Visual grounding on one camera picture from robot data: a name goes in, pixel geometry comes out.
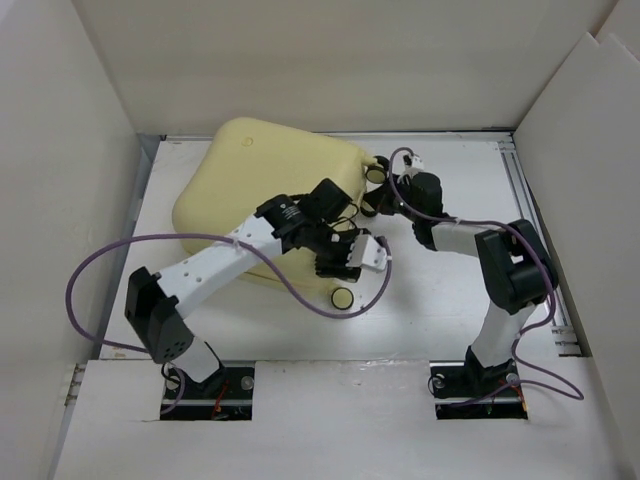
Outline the yellow suitcase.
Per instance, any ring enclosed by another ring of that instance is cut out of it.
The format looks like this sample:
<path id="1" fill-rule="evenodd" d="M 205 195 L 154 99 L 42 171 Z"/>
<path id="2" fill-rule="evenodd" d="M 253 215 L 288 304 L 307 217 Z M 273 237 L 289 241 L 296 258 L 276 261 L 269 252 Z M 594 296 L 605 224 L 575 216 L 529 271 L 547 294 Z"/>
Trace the yellow suitcase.
<path id="1" fill-rule="evenodd" d="M 329 178 L 352 199 L 336 229 L 356 229 L 347 224 L 346 216 L 360 205 L 366 171 L 375 163 L 366 151 L 344 140 L 237 118 L 217 131 L 178 196 L 172 211 L 173 227 L 183 235 L 183 248 L 191 257 L 226 237 L 265 201 L 279 194 L 310 193 Z M 320 278 L 315 274 L 314 260 L 307 249 L 291 250 L 272 264 L 261 263 L 238 277 L 298 296 L 358 281 Z"/>

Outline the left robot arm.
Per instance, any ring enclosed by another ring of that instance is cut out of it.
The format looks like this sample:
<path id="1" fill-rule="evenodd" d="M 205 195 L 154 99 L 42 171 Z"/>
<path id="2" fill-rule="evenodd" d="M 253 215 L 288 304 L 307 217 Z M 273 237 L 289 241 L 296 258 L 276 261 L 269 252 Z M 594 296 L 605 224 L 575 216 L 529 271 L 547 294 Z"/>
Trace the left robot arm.
<path id="1" fill-rule="evenodd" d="M 185 320 L 215 291 L 297 249 L 314 254 L 321 277 L 356 281 L 363 269 L 384 271 L 386 249 L 368 230 L 337 231 L 332 226 L 350 201 L 324 179 L 308 194 L 279 194 L 265 201 L 226 237 L 180 263 L 157 273 L 145 267 L 134 271 L 125 317 L 152 360 L 172 364 L 183 373 L 184 386 L 212 396 L 222 387 L 225 367 Z"/>

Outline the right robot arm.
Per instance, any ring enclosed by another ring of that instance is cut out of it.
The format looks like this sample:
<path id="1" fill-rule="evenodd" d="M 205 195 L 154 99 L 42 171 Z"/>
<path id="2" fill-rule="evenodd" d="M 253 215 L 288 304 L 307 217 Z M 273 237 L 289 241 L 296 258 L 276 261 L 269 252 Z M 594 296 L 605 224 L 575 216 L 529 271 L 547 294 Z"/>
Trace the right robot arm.
<path id="1" fill-rule="evenodd" d="M 385 177 L 374 166 L 366 179 L 378 187 L 364 195 L 361 212 L 400 214 L 412 224 L 423 247 L 478 259 L 490 302 L 480 333 L 467 348 L 461 367 L 432 375 L 438 398 L 480 397 L 515 371 L 512 345 L 535 307 L 555 288 L 557 272 L 540 237 L 527 220 L 506 227 L 455 223 L 444 212 L 440 179 L 431 173 Z"/>

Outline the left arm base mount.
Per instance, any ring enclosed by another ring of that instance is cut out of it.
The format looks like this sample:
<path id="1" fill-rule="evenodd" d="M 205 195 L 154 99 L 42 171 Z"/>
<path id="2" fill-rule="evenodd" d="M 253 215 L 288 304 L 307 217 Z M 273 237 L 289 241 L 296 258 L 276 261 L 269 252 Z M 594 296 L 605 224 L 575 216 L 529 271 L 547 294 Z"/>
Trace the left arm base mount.
<path id="1" fill-rule="evenodd" d="M 173 367 L 161 370 L 164 390 L 159 419 L 163 421 L 250 421 L 253 413 L 255 364 L 231 362 L 223 383 L 203 393 L 190 380 L 185 387 Z"/>

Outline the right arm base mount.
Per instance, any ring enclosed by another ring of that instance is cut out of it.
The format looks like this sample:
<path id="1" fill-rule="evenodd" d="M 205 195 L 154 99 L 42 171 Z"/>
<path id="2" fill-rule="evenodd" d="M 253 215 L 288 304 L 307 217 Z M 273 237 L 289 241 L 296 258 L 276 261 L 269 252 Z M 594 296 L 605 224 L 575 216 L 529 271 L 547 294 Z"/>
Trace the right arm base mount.
<path id="1" fill-rule="evenodd" d="M 438 420 L 528 419 L 522 390 L 513 384 L 519 379 L 513 363 L 483 380 L 476 380 L 463 361 L 434 361 L 429 368 L 427 387 Z"/>

